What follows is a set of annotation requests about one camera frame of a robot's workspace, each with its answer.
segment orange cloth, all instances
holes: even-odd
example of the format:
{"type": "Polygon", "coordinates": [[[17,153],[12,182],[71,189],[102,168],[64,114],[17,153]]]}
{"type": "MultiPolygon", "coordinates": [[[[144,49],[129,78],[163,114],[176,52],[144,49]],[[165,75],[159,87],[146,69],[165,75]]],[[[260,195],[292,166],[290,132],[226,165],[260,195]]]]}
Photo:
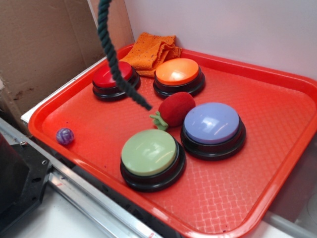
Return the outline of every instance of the orange cloth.
{"type": "Polygon", "coordinates": [[[144,32],[120,61],[129,63],[141,76],[154,77],[160,64],[180,57],[182,49],[175,46],[175,39],[176,36],[155,36],[144,32]]]}

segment blue button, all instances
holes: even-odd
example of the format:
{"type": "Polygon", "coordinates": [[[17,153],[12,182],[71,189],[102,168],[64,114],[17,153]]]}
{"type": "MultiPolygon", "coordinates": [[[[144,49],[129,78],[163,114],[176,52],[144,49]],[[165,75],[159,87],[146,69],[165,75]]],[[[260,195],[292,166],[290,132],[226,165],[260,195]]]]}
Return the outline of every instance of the blue button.
{"type": "Polygon", "coordinates": [[[193,108],[184,120],[185,131],[194,141],[219,144],[238,131],[239,115],[223,103],[205,103],[193,108]]]}

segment purple ball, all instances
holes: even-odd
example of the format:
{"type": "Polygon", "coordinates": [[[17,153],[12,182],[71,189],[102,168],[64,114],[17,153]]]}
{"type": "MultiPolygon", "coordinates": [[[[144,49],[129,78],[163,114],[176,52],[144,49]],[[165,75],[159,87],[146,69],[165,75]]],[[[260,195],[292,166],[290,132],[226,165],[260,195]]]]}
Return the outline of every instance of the purple ball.
{"type": "Polygon", "coordinates": [[[69,128],[62,128],[56,133],[59,144],[68,145],[74,140],[74,133],[69,128]]]}

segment strawberry toy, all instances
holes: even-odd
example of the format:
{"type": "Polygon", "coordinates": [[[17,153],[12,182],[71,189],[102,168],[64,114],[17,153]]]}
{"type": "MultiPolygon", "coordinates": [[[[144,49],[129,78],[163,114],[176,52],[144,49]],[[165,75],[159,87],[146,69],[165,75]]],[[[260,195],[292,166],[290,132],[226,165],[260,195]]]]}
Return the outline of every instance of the strawberry toy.
{"type": "Polygon", "coordinates": [[[154,119],[153,123],[160,130],[167,130],[168,127],[180,126],[187,113],[196,106],[192,95],[186,92],[175,93],[167,97],[158,108],[155,115],[150,115],[154,119]]]}

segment green button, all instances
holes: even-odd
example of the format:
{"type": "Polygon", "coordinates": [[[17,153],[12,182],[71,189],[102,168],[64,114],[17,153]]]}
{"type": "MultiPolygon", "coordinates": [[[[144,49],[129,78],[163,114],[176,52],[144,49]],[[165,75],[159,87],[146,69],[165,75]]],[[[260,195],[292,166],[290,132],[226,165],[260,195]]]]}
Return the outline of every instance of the green button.
{"type": "Polygon", "coordinates": [[[151,176],[167,169],[176,156],[174,138],[162,130],[144,130],[123,146],[121,159],[134,175],[151,176]]]}

